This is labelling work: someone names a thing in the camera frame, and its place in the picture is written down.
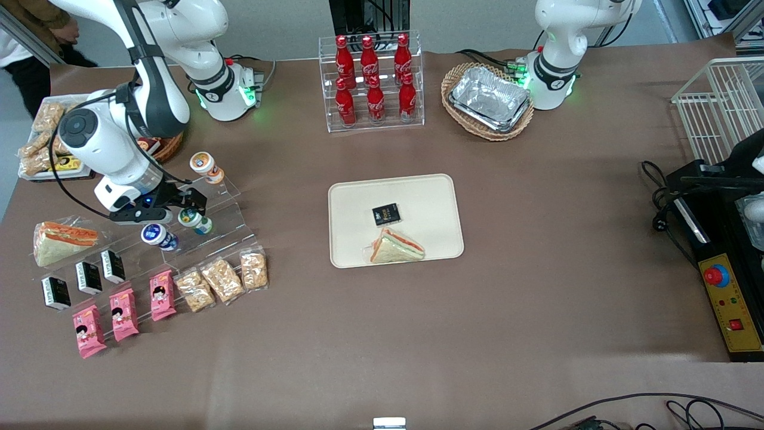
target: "small bottle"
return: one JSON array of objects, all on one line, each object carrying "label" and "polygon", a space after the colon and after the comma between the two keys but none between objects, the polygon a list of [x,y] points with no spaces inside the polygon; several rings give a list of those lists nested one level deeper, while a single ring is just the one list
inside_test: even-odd
[{"label": "small bottle", "polygon": [[189,161],[191,170],[204,177],[204,180],[210,184],[220,184],[225,177],[223,169],[215,164],[215,159],[209,152],[197,152]]},{"label": "small bottle", "polygon": [[355,63],[353,62],[353,56],[348,50],[348,38],[342,34],[337,36],[337,56],[335,61],[337,63],[337,73],[339,77],[345,80],[345,85],[348,90],[355,88]]},{"label": "small bottle", "polygon": [[361,71],[364,74],[364,82],[369,85],[370,77],[379,77],[380,61],[377,53],[374,52],[374,38],[368,34],[361,39],[361,46],[364,48],[361,52]]},{"label": "small bottle", "polygon": [[398,34],[398,50],[395,51],[395,84],[400,86],[403,75],[411,73],[411,52],[409,51],[409,35]]},{"label": "small bottle", "polygon": [[380,90],[380,78],[369,77],[369,94],[367,103],[369,106],[369,120],[372,125],[384,124],[384,93]]},{"label": "small bottle", "polygon": [[349,129],[355,125],[355,107],[353,106],[353,96],[348,91],[346,81],[341,77],[337,78],[337,110],[342,118],[342,126]]},{"label": "small bottle", "polygon": [[193,229],[196,234],[203,235],[212,231],[212,220],[192,207],[183,208],[178,213],[178,222],[181,226]]},{"label": "small bottle", "polygon": [[178,248],[178,236],[167,231],[162,224],[148,224],[141,231],[141,239],[152,246],[159,246],[163,251]]},{"label": "small bottle", "polygon": [[402,122],[412,122],[416,114],[416,89],[414,88],[414,76],[411,72],[401,77],[403,85],[398,92],[398,101],[400,102],[400,120]]}]

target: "control panel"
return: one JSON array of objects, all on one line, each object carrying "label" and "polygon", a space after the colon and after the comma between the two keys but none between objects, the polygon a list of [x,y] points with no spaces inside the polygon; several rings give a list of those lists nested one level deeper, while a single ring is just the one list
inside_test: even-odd
[{"label": "control panel", "polygon": [[762,351],[762,341],[740,294],[727,254],[701,261],[698,267],[727,349],[730,352]]}]

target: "brown tablecloth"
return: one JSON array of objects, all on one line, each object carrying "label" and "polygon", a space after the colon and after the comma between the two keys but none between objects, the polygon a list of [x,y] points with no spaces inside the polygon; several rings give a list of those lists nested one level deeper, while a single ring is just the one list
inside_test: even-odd
[{"label": "brown tablecloth", "polygon": [[[2,427],[370,428],[402,415],[411,429],[522,429],[639,391],[760,409],[764,368],[727,363],[696,272],[650,228],[652,185],[638,174],[643,159],[667,172],[691,159],[669,97],[732,55],[729,37],[592,49],[565,104],[500,144],[440,104],[459,55],[426,56],[418,129],[328,134],[314,60],[279,63],[263,106],[236,122],[216,122],[189,95],[170,170],[192,177],[188,157],[214,154],[270,253],[271,288],[142,324],[88,360],[70,316],[43,306],[28,258],[35,223],[83,211],[55,184],[19,181],[0,226]],[[132,70],[54,75],[55,93],[82,93]],[[332,184],[433,173],[454,179],[461,257],[332,267]],[[96,204],[93,185],[69,183]],[[669,424],[660,399],[589,412]]]}]

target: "acrylic bottle rack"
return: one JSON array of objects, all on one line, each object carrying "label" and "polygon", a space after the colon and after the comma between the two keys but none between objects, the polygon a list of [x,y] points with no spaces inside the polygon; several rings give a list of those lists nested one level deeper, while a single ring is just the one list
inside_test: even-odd
[{"label": "acrylic bottle rack", "polygon": [[345,128],[337,111],[335,95],[337,86],[335,81],[339,77],[335,57],[337,44],[334,37],[321,37],[319,39],[319,68],[321,71],[321,87],[324,96],[324,109],[326,111],[326,128],[329,132],[344,132],[363,129],[390,129],[393,127],[407,127],[411,125],[424,125],[425,123],[425,95],[424,95],[424,63],[422,61],[422,42],[419,32],[416,30],[405,31],[409,35],[409,50],[411,51],[411,72],[414,76],[413,85],[416,89],[416,114],[413,122],[400,120],[398,109],[399,87],[395,84],[395,51],[398,48],[397,37],[400,31],[385,31],[377,33],[375,50],[380,64],[380,88],[384,93],[384,106],[386,119],[382,125],[372,125],[369,121],[367,109],[367,87],[364,85],[361,73],[361,38],[360,35],[348,35],[348,49],[355,63],[356,87],[350,90],[353,95],[355,106],[356,123],[352,128]]}]

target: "red bottle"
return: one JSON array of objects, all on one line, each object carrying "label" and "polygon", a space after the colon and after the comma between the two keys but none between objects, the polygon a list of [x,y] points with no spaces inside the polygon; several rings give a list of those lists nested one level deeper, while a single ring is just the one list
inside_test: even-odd
[{"label": "red bottle", "polygon": [[337,41],[337,72],[339,77],[345,80],[345,85],[348,90],[355,88],[355,63],[353,62],[353,56],[348,50],[348,38],[340,34],[336,38]]},{"label": "red bottle", "polygon": [[369,78],[379,77],[380,61],[377,59],[377,53],[374,52],[374,39],[368,34],[361,41],[364,51],[361,52],[361,69],[364,73],[364,82],[369,85]]},{"label": "red bottle", "polygon": [[348,84],[345,82],[341,77],[337,78],[335,101],[337,102],[339,116],[342,118],[342,126],[349,129],[355,125],[355,107],[353,106],[353,96],[348,91]]},{"label": "red bottle", "polygon": [[411,73],[411,52],[409,51],[409,35],[398,34],[398,50],[395,51],[395,84],[400,85],[403,75]]},{"label": "red bottle", "polygon": [[369,105],[369,120],[373,125],[381,125],[384,123],[384,94],[380,90],[379,76],[369,77],[368,86],[369,94],[366,97]]},{"label": "red bottle", "polygon": [[416,114],[416,89],[413,85],[414,76],[411,72],[406,73],[401,77],[400,92],[398,93],[398,101],[400,102],[400,120],[403,122],[412,122],[414,115]]}]

